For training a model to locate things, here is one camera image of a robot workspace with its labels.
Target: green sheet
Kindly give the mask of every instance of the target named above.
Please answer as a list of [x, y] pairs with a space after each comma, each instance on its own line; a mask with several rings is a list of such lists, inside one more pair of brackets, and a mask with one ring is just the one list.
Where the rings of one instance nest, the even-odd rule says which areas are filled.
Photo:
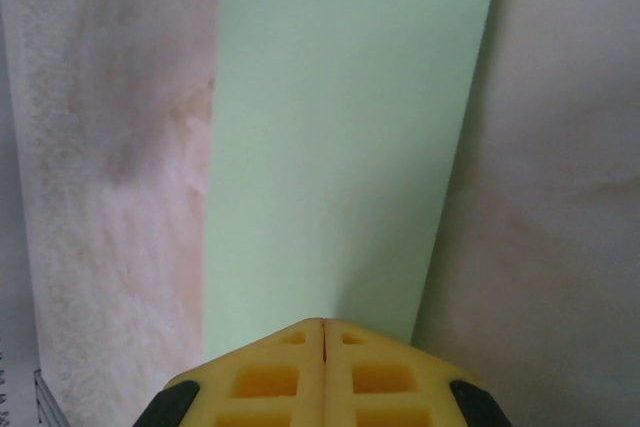
[[318, 316], [410, 340], [489, 3], [220, 0], [207, 357]]

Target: beige wall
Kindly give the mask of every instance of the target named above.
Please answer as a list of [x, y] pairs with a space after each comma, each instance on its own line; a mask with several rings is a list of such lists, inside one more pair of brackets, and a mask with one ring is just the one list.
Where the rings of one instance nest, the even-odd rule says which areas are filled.
[[[44, 375], [74, 427], [131, 424], [201, 359], [215, 0], [2, 9]], [[496, 2], [416, 341], [517, 425], [640, 423], [639, 23]]]

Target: paper sheet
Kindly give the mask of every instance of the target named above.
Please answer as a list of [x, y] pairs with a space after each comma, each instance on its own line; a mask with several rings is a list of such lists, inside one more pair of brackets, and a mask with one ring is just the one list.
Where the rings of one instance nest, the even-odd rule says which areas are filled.
[[490, 0], [220, 0], [207, 357], [306, 317], [409, 341]]

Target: black rubber edge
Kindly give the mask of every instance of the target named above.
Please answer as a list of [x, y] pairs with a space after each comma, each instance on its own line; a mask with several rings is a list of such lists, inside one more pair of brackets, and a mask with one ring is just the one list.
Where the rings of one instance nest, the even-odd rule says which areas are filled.
[[180, 427], [200, 391], [200, 385], [185, 380], [156, 394], [133, 427]]
[[513, 427], [489, 392], [464, 380], [449, 384], [469, 427]]

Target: yellow foam block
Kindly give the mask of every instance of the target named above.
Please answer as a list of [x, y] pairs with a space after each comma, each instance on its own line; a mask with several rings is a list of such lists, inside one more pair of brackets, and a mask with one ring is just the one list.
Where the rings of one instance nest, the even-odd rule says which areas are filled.
[[200, 386], [180, 427], [466, 427], [450, 387], [459, 380], [477, 383], [362, 327], [309, 319], [185, 372], [167, 388]]

